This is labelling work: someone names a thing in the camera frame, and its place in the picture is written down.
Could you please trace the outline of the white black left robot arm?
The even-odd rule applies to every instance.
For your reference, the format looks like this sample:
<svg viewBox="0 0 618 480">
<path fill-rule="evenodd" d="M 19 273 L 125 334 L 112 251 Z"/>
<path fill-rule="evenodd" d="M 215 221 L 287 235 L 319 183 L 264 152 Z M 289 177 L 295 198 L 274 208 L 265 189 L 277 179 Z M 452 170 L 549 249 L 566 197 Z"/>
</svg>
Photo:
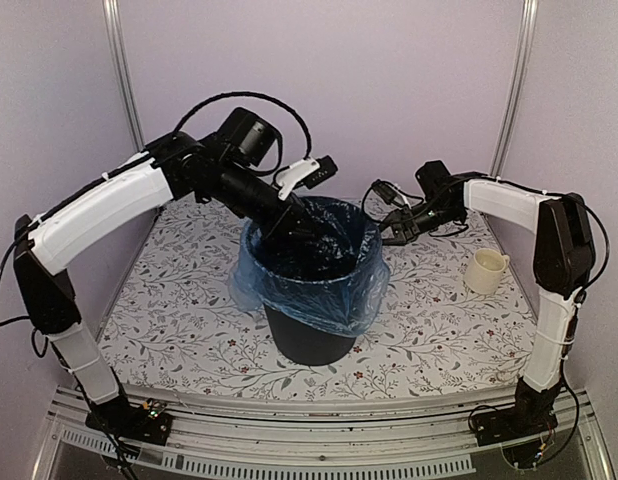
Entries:
<svg viewBox="0 0 618 480">
<path fill-rule="evenodd" d="M 1 263 L 13 266 L 24 317 L 49 341 L 90 408 L 115 433 L 130 433 L 138 415 L 85 324 L 74 262 L 135 219 L 187 196 L 220 203 L 251 220 L 264 238 L 310 236 L 315 228 L 294 191 L 321 163 L 305 154 L 266 181 L 255 167 L 279 140 L 276 128 L 238 107 L 203 138 L 177 127 L 59 205 L 18 220 Z"/>
</svg>

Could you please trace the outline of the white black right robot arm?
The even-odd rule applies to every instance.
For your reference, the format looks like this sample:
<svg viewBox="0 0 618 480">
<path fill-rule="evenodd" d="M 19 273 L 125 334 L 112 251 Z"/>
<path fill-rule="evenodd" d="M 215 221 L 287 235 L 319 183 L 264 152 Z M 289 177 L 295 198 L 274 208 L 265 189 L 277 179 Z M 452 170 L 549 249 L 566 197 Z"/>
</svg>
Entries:
<svg viewBox="0 0 618 480">
<path fill-rule="evenodd" d="M 468 423 L 481 445 L 539 434 L 556 428 L 553 404 L 567 381 L 564 363 L 572 348 L 578 311 L 596 261 L 590 222 L 595 214 L 575 193 L 519 186 L 484 173 L 451 174 L 440 160 L 415 173 L 424 200 L 402 203 L 379 222 L 390 230 L 385 244 L 404 246 L 420 235 L 479 212 L 511 222 L 535 237 L 533 272 L 539 288 L 539 315 L 533 348 L 506 409 L 485 407 Z"/>
</svg>

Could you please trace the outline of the cream ceramic mug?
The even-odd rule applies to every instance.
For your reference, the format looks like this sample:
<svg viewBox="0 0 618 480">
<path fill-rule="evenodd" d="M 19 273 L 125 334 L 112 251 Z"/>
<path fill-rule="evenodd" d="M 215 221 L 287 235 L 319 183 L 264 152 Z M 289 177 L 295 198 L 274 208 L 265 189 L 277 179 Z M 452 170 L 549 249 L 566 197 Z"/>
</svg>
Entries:
<svg viewBox="0 0 618 480">
<path fill-rule="evenodd" d="M 477 250 L 467 265 L 463 281 L 473 292 L 480 295 L 494 294 L 510 263 L 510 257 L 497 250 Z"/>
</svg>

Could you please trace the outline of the floral patterned table mat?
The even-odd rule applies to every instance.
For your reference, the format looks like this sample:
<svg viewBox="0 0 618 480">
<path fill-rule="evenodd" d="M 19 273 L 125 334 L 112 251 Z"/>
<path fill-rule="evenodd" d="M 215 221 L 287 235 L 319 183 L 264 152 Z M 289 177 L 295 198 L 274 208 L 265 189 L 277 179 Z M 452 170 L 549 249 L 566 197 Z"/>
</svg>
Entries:
<svg viewBox="0 0 618 480">
<path fill-rule="evenodd" d="M 277 350 L 261 311 L 244 313 L 229 296 L 242 222 L 183 200 L 157 220 L 99 345 L 126 383 L 200 395 L 374 400 L 511 385 L 535 319 L 511 274 L 491 296 L 465 287 L 471 256 L 497 245 L 482 216 L 467 224 L 385 249 L 391 278 L 374 324 L 344 358 L 310 367 Z"/>
</svg>

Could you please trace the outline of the right aluminium corner post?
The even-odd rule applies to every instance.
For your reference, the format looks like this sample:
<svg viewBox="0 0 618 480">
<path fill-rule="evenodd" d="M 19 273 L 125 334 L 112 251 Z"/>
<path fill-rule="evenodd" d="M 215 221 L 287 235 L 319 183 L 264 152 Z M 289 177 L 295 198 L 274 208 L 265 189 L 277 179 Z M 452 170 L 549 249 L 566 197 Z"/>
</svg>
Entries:
<svg viewBox="0 0 618 480">
<path fill-rule="evenodd" d="M 524 0 L 522 2 L 522 14 L 512 78 L 490 168 L 492 176 L 501 176 L 504 171 L 532 54 L 538 7 L 538 0 Z"/>
</svg>

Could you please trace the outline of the aluminium corner post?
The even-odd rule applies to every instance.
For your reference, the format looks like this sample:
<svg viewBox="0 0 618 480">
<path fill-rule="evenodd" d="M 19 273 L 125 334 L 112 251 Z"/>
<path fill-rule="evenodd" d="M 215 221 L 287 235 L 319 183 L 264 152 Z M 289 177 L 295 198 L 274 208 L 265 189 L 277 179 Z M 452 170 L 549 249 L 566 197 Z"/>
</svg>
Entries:
<svg viewBox="0 0 618 480">
<path fill-rule="evenodd" d="M 524 0 L 522 2 L 522 14 L 512 78 L 490 168 L 492 176 L 501 176 L 504 171 L 532 54 L 538 7 L 538 0 Z"/>
<path fill-rule="evenodd" d="M 123 104 L 126 123 L 132 143 L 135 149 L 139 150 L 144 146 L 144 137 L 125 50 L 119 2 L 116 0 L 103 0 L 102 6 L 115 78 Z"/>
</svg>

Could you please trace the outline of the left aluminium corner post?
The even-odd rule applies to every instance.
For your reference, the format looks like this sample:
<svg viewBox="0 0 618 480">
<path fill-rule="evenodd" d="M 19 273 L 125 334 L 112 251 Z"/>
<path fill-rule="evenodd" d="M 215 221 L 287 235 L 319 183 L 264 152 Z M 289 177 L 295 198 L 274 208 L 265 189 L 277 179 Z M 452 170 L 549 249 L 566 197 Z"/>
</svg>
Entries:
<svg viewBox="0 0 618 480">
<path fill-rule="evenodd" d="M 144 146 L 144 137 L 125 50 L 119 2 L 116 0 L 103 0 L 102 6 L 115 78 L 123 104 L 126 123 L 132 143 L 135 149 L 139 150 Z"/>
</svg>

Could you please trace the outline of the aluminium front rail frame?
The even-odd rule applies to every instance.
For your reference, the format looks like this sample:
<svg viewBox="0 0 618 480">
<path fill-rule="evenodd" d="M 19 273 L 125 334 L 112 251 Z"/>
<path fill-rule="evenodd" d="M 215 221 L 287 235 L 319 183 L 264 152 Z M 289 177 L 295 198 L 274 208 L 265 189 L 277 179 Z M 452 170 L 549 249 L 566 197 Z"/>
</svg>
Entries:
<svg viewBox="0 0 618 480">
<path fill-rule="evenodd" d="M 509 387 L 414 399 L 300 402 L 184 394 L 129 386 L 173 418 L 163 446 L 137 444 L 140 479 L 616 479 L 585 392 L 562 394 L 542 465 L 508 463 L 534 439 L 480 445 L 468 421 L 508 407 Z"/>
</svg>

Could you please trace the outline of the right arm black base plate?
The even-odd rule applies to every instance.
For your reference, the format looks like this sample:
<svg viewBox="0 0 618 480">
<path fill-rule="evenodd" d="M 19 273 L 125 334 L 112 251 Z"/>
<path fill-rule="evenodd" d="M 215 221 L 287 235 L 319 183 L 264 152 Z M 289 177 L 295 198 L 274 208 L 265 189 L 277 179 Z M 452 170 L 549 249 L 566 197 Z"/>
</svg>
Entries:
<svg viewBox="0 0 618 480">
<path fill-rule="evenodd" d="M 531 418 L 520 415 L 515 407 L 496 408 L 479 405 L 468 417 L 468 428 L 479 446 L 513 441 L 555 430 L 558 420 L 551 411 Z"/>
</svg>

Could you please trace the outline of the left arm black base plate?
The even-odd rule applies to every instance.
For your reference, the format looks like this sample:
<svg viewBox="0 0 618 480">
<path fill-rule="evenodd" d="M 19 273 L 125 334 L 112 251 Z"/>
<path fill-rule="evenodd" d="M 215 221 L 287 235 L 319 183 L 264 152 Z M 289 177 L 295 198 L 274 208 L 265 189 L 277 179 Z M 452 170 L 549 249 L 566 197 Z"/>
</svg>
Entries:
<svg viewBox="0 0 618 480">
<path fill-rule="evenodd" d="M 126 397 L 117 397 L 103 404 L 88 402 L 88 406 L 85 425 L 115 438 L 165 446 L 171 433 L 173 416 L 153 399 L 134 406 Z"/>
</svg>

